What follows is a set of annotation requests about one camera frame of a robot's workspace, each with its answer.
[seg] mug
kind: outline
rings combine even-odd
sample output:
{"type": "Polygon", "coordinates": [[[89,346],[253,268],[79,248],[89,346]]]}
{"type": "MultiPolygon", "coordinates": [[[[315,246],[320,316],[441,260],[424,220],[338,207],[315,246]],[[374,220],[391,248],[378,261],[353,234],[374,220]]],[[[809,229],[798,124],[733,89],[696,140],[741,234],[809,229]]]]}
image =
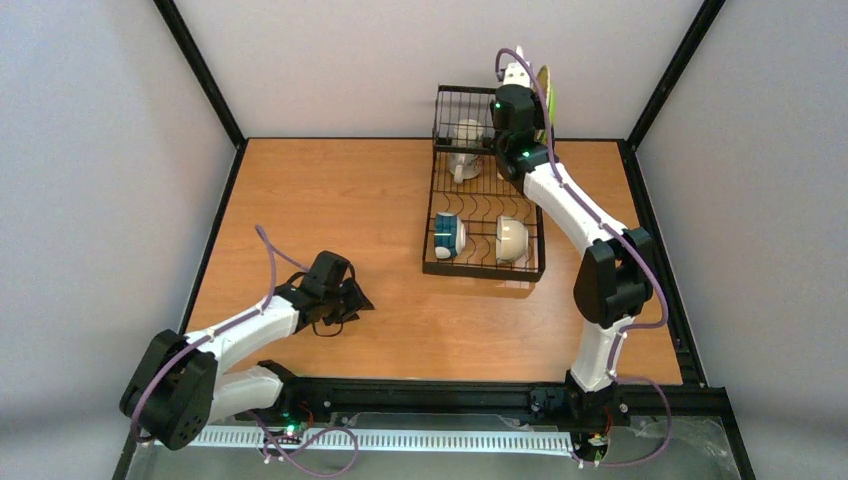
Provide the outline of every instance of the mug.
{"type": "Polygon", "coordinates": [[[463,148],[482,148],[483,125],[477,120],[466,118],[457,122],[453,127],[453,138],[451,145],[463,148]]]}
{"type": "Polygon", "coordinates": [[[463,180],[468,180],[480,175],[483,170],[483,163],[477,155],[470,153],[451,153],[448,170],[453,172],[453,181],[462,183],[463,180]]]}
{"type": "MultiPolygon", "coordinates": [[[[453,127],[451,145],[462,148],[483,148],[483,125],[477,120],[466,118],[453,127]]],[[[480,175],[483,164],[477,155],[468,153],[452,153],[448,170],[453,173],[453,181],[462,183],[463,180],[480,175]]]]}

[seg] wooden tabletop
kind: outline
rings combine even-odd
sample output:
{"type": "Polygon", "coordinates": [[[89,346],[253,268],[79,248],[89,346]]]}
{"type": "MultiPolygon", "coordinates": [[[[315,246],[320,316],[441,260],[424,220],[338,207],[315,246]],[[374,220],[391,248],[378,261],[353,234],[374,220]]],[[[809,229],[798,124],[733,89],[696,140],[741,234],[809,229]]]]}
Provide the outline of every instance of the wooden tabletop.
{"type": "MultiPolygon", "coordinates": [[[[558,142],[557,154],[601,207],[638,225],[615,143],[558,142]]],[[[301,263],[322,250],[349,259],[377,309],[338,337],[304,330],[234,370],[271,359],[306,376],[562,381],[584,322],[571,294],[580,256],[546,217],[547,270],[535,285],[422,274],[432,158],[430,140],[250,140],[188,330],[265,295],[261,224],[301,263]]],[[[282,283],[295,269],[278,265],[282,283]]],[[[658,317],[653,299],[637,321],[658,317]]],[[[681,381],[665,328],[630,335],[618,370],[681,381]]]]}

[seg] purple cable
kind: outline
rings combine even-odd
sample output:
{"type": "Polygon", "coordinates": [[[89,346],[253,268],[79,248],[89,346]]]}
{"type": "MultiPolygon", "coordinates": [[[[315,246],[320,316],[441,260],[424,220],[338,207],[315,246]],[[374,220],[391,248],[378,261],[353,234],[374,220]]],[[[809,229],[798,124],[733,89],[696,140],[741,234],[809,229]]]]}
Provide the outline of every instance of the purple cable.
{"type": "Polygon", "coordinates": [[[247,414],[250,415],[251,418],[253,418],[253,420],[256,422],[257,425],[259,425],[259,428],[262,429],[262,431],[265,433],[265,436],[268,438],[268,441],[265,442],[265,447],[262,449],[262,452],[265,454],[265,458],[268,458],[270,456],[270,454],[268,453],[268,442],[270,441],[272,444],[274,444],[274,448],[277,449],[277,452],[280,453],[280,456],[282,456],[284,459],[286,459],[293,467],[295,467],[296,469],[300,470],[301,472],[303,472],[307,475],[312,475],[313,477],[318,477],[318,478],[335,478],[335,477],[338,477],[339,475],[347,473],[348,470],[353,468],[353,464],[356,463],[356,459],[357,459],[357,457],[359,457],[359,440],[356,438],[356,435],[354,435],[354,433],[351,432],[350,430],[348,430],[347,428],[344,428],[344,427],[327,427],[327,428],[321,430],[320,432],[316,433],[312,438],[307,440],[303,445],[299,446],[292,453],[286,453],[286,451],[280,445],[280,442],[277,441],[277,437],[274,436],[273,433],[271,433],[271,429],[268,428],[268,425],[265,425],[265,422],[263,422],[262,419],[260,419],[252,411],[248,411],[247,414]],[[318,438],[326,435],[329,432],[333,432],[333,431],[344,432],[345,434],[347,434],[353,440],[353,457],[351,457],[350,461],[347,462],[347,465],[345,465],[341,470],[339,470],[338,472],[335,472],[335,473],[320,473],[320,472],[316,472],[314,470],[310,470],[309,468],[304,467],[303,465],[294,461],[294,459],[292,457],[303,452],[306,449],[306,447],[308,447],[309,445],[312,445],[312,443],[315,442],[316,440],[318,440],[318,438]]]}
{"type": "Polygon", "coordinates": [[[671,408],[669,407],[668,399],[666,398],[665,393],[663,393],[662,388],[660,388],[660,386],[656,382],[644,377],[620,379],[613,373],[613,365],[615,364],[615,355],[618,352],[619,346],[621,345],[621,339],[623,338],[623,335],[625,333],[627,333],[629,330],[660,328],[668,323],[668,300],[665,298],[665,294],[663,293],[662,288],[660,288],[660,282],[657,280],[656,275],[654,275],[654,272],[651,271],[651,267],[648,266],[648,262],[646,262],[645,259],[642,258],[642,255],[640,255],[639,252],[636,251],[636,249],[632,245],[630,245],[630,243],[628,243],[627,240],[625,240],[620,233],[615,231],[614,228],[604,222],[601,219],[601,216],[597,212],[595,212],[595,210],[593,210],[592,207],[590,207],[589,204],[580,195],[577,194],[577,191],[575,191],[571,185],[565,183],[565,181],[563,180],[562,175],[556,168],[556,161],[554,160],[555,157],[553,149],[553,128],[551,128],[551,117],[550,112],[548,111],[548,99],[545,96],[545,92],[543,91],[542,86],[539,84],[539,81],[536,79],[535,76],[533,76],[533,71],[530,68],[530,65],[523,58],[521,58],[521,56],[518,55],[515,50],[512,50],[510,48],[502,48],[498,50],[498,54],[495,57],[495,75],[497,76],[499,81],[503,81],[504,79],[503,73],[500,71],[501,55],[503,55],[504,53],[513,57],[519,64],[521,64],[521,66],[527,72],[527,76],[530,77],[530,81],[533,82],[533,86],[536,88],[536,94],[539,96],[539,103],[541,103],[542,106],[542,116],[545,120],[545,143],[548,147],[548,161],[551,164],[551,170],[553,170],[554,176],[556,177],[557,181],[559,181],[562,188],[564,188],[565,191],[568,192],[571,198],[573,198],[574,201],[577,202],[577,204],[580,205],[580,207],[590,217],[592,217],[594,221],[598,222],[598,224],[601,225],[607,233],[609,233],[613,236],[613,238],[618,240],[621,246],[624,247],[625,250],[627,250],[627,253],[629,253],[630,256],[633,257],[633,259],[639,265],[639,268],[642,270],[642,272],[644,272],[645,277],[648,278],[648,282],[651,283],[651,287],[653,287],[654,291],[657,292],[657,299],[660,302],[660,309],[662,311],[660,320],[655,323],[634,323],[621,327],[621,329],[619,329],[619,334],[616,335],[613,339],[612,348],[610,349],[610,354],[607,357],[607,372],[608,375],[614,381],[618,381],[619,383],[638,383],[640,381],[650,383],[651,386],[653,386],[654,389],[656,389],[656,391],[660,394],[660,397],[662,397],[663,405],[665,406],[665,411],[668,418],[668,429],[666,431],[666,437],[663,440],[663,443],[660,448],[657,449],[657,451],[648,455],[647,457],[644,457],[639,460],[634,460],[632,462],[602,464],[609,467],[628,467],[634,465],[641,465],[644,462],[656,458],[657,455],[665,451],[666,447],[668,447],[668,443],[671,441],[671,408]]]}
{"type": "MultiPolygon", "coordinates": [[[[262,301],[262,305],[258,309],[254,308],[253,310],[249,310],[249,311],[245,312],[244,315],[241,315],[240,317],[233,319],[231,322],[227,323],[226,325],[221,326],[220,328],[215,330],[214,335],[216,337],[218,335],[221,335],[224,332],[232,329],[232,328],[235,328],[235,327],[241,325],[242,323],[250,320],[251,318],[255,317],[258,313],[265,310],[265,308],[268,307],[268,304],[271,303],[271,298],[274,296],[274,288],[277,285],[277,262],[274,261],[274,253],[277,253],[278,255],[280,255],[284,259],[288,260],[289,262],[291,262],[292,264],[294,264],[298,268],[300,268],[300,269],[304,268],[303,265],[295,262],[294,260],[291,260],[288,256],[283,254],[283,252],[280,252],[279,250],[277,250],[277,248],[274,245],[271,244],[271,241],[268,240],[268,235],[265,234],[265,230],[262,228],[261,225],[256,225],[255,228],[256,228],[256,233],[259,234],[259,238],[262,239],[262,243],[265,244],[265,250],[268,252],[268,259],[271,263],[271,287],[268,290],[268,295],[262,301]]],[[[149,435],[149,436],[146,436],[146,437],[142,436],[141,435],[141,428],[139,426],[139,420],[141,418],[141,412],[142,412],[142,410],[144,410],[144,406],[147,404],[147,401],[150,399],[150,395],[153,394],[153,391],[156,389],[156,387],[159,385],[159,383],[162,381],[162,379],[165,378],[165,375],[167,375],[168,372],[170,372],[171,369],[174,368],[174,366],[177,363],[179,363],[180,360],[182,360],[191,351],[197,349],[198,347],[200,347],[204,343],[208,342],[209,340],[211,340],[211,337],[209,337],[209,335],[204,335],[203,337],[200,337],[199,339],[197,339],[194,343],[187,345],[185,348],[180,350],[176,355],[174,355],[173,358],[168,360],[168,362],[165,363],[165,365],[163,365],[162,368],[160,368],[158,372],[156,372],[156,375],[153,376],[153,379],[147,385],[147,388],[144,389],[144,391],[141,394],[141,397],[139,397],[138,403],[136,404],[135,409],[133,409],[133,414],[132,414],[132,417],[131,417],[131,420],[130,420],[130,433],[132,434],[132,436],[133,436],[133,438],[135,439],[136,442],[143,443],[143,442],[149,442],[150,440],[153,440],[152,435],[149,435]]]]}
{"type": "Polygon", "coordinates": [[[300,263],[298,263],[298,262],[297,262],[296,260],[294,260],[293,258],[291,258],[291,257],[289,257],[288,255],[286,255],[285,253],[281,252],[281,251],[280,251],[277,247],[275,247],[275,246],[271,245],[271,243],[270,243],[270,242],[269,242],[267,245],[268,245],[268,247],[270,247],[270,248],[271,248],[271,251],[272,251],[272,252],[274,252],[274,253],[276,253],[277,255],[279,255],[279,256],[280,256],[280,258],[282,258],[283,260],[285,260],[285,261],[287,261],[287,262],[291,263],[291,264],[292,264],[292,265],[294,265],[295,267],[299,268],[301,271],[304,271],[304,272],[308,272],[308,271],[309,271],[309,267],[307,267],[307,266],[305,266],[305,265],[301,265],[300,263]]]}

